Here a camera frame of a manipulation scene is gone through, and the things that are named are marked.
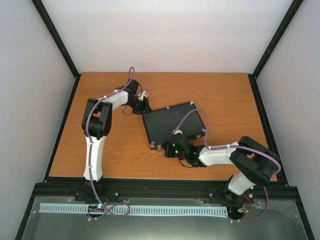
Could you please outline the black poker set case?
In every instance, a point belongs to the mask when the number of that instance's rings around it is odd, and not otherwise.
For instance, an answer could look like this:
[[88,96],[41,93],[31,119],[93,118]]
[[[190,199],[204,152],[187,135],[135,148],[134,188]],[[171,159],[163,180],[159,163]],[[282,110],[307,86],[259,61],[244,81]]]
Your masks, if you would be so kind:
[[189,140],[203,137],[205,125],[195,109],[195,103],[188,101],[144,113],[142,120],[150,149],[154,151],[164,148],[176,127]]

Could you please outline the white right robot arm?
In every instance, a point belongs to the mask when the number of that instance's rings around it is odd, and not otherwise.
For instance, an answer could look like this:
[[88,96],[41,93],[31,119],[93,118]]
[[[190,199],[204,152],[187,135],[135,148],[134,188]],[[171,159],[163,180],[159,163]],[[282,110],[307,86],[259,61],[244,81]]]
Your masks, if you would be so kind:
[[178,133],[164,147],[164,156],[186,161],[191,168],[234,165],[239,173],[231,176],[222,191],[223,198],[234,203],[247,190],[266,187],[273,175],[281,171],[279,157],[248,136],[220,146],[196,146]]

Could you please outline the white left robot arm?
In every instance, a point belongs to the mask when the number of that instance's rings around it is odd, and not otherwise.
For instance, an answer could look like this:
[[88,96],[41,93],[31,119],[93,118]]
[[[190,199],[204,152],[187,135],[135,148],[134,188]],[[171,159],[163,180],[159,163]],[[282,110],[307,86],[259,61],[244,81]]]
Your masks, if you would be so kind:
[[151,111],[148,92],[137,92],[141,88],[139,82],[129,79],[126,85],[117,87],[108,95],[88,99],[81,123],[86,140],[85,180],[98,182],[103,177],[103,150],[111,131],[113,111],[120,106],[131,107],[135,115]]

